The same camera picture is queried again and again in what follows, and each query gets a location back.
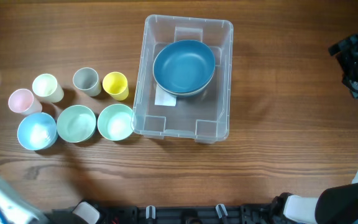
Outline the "white label in container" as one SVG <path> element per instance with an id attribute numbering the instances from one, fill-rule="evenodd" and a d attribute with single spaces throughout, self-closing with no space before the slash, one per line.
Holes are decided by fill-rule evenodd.
<path id="1" fill-rule="evenodd" d="M 154 105 L 176 106 L 176 103 L 177 103 L 177 97 L 175 95 L 166 92 L 159 85 L 156 86 Z"/>

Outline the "pink cup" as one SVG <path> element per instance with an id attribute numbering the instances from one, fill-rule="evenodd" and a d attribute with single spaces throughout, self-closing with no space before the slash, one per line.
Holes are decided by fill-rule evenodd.
<path id="1" fill-rule="evenodd" d="M 8 107 L 14 113 L 28 116 L 42 111 L 42 105 L 33 93 L 25 88 L 14 91 L 8 100 Z"/>

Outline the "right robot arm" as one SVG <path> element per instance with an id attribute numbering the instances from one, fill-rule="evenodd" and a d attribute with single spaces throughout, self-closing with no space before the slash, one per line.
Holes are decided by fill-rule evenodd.
<path id="1" fill-rule="evenodd" d="M 341 66 L 342 84 L 358 99 L 358 34 L 332 45 L 328 52 Z M 293 223 L 358 223 L 358 171 L 348 185 L 326 189 L 317 198 L 284 196 L 271 211 Z"/>

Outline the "yellow cup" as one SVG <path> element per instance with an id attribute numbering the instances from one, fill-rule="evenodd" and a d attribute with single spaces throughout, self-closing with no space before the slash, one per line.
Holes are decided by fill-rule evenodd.
<path id="1" fill-rule="evenodd" d="M 103 89 L 115 100 L 123 101 L 129 96 L 128 81 L 121 72 L 111 72 L 102 81 Z"/>

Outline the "pale green cup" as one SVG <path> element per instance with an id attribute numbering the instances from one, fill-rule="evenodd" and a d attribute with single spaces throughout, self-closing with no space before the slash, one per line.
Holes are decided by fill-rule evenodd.
<path id="1" fill-rule="evenodd" d="M 37 76 L 32 83 L 32 90 L 41 99 L 51 103 L 57 103 L 64 97 L 62 87 L 57 79 L 49 73 Z"/>

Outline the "grey cup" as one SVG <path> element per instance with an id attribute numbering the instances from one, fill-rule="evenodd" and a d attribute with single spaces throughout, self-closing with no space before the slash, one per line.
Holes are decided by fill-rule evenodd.
<path id="1" fill-rule="evenodd" d="M 77 70 L 73 76 L 74 86 L 90 97 L 101 93 L 101 83 L 96 70 L 84 67 Z"/>

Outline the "blue plate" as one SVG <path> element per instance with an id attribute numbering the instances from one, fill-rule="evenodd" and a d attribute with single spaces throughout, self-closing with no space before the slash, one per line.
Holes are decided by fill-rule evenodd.
<path id="1" fill-rule="evenodd" d="M 177 98 L 194 98 L 208 94 L 208 90 L 194 91 L 191 93 L 177 94 Z"/>
<path id="2" fill-rule="evenodd" d="M 215 71 L 216 59 L 213 51 L 197 40 L 180 40 L 167 45 L 158 53 L 153 64 L 154 73 L 186 73 Z"/>

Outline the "light blue bowl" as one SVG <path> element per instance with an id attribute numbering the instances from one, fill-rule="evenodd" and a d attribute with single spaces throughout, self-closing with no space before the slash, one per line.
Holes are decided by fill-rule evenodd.
<path id="1" fill-rule="evenodd" d="M 18 129 L 19 144 L 30 151 L 51 147 L 57 140 L 57 124 L 47 113 L 34 113 L 25 117 Z"/>

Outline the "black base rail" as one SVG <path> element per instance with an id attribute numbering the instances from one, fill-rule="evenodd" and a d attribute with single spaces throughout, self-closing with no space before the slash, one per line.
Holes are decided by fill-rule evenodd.
<path id="1" fill-rule="evenodd" d="M 104 207 L 98 203 L 82 201 L 75 207 L 52 210 L 45 214 L 50 223 L 292 223 L 277 208 L 269 204 L 244 204 L 227 207 Z"/>

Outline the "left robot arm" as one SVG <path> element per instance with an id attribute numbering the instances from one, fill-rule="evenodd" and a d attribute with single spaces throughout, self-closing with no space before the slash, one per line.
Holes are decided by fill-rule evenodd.
<path id="1" fill-rule="evenodd" d="M 66 210 L 43 212 L 24 200 L 0 178 L 0 223 L 85 223 L 97 224 L 103 214 L 88 202 Z"/>

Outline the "clear plastic storage container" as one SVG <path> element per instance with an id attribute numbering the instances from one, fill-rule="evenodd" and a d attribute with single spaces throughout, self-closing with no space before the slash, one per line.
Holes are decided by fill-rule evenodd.
<path id="1" fill-rule="evenodd" d="M 145 20 L 132 129 L 214 143 L 229 136 L 234 26 L 152 14 Z"/>

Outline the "mint green bowl right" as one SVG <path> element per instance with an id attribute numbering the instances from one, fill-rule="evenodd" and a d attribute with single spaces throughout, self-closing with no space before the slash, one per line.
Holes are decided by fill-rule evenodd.
<path id="1" fill-rule="evenodd" d="M 102 110 L 98 117 L 98 131 L 110 141 L 121 141 L 133 133 L 133 111 L 124 104 L 113 104 Z"/>

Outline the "mint green bowl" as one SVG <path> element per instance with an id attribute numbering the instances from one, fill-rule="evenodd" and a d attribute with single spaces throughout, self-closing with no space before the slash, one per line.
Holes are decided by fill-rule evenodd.
<path id="1" fill-rule="evenodd" d="M 110 141 L 121 141 L 133 133 L 133 111 L 124 104 L 113 104 L 102 110 L 98 117 L 98 131 Z"/>
<path id="2" fill-rule="evenodd" d="M 96 130 L 96 115 L 83 105 L 73 105 L 63 110 L 57 119 L 57 133 L 66 142 L 88 140 Z"/>

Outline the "beige plate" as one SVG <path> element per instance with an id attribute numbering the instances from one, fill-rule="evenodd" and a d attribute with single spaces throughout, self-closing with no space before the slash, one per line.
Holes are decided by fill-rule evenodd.
<path id="1" fill-rule="evenodd" d="M 169 94 L 175 96 L 193 96 L 203 91 L 214 78 L 214 71 L 209 74 L 205 72 L 190 72 L 180 75 L 178 72 L 154 73 L 157 85 Z"/>

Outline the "mint green bowl left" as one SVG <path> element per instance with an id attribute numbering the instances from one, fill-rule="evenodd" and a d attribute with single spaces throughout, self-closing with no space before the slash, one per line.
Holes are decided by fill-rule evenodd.
<path id="1" fill-rule="evenodd" d="M 73 105 L 63 110 L 57 119 L 57 133 L 66 142 L 88 140 L 96 130 L 96 115 L 83 105 Z"/>

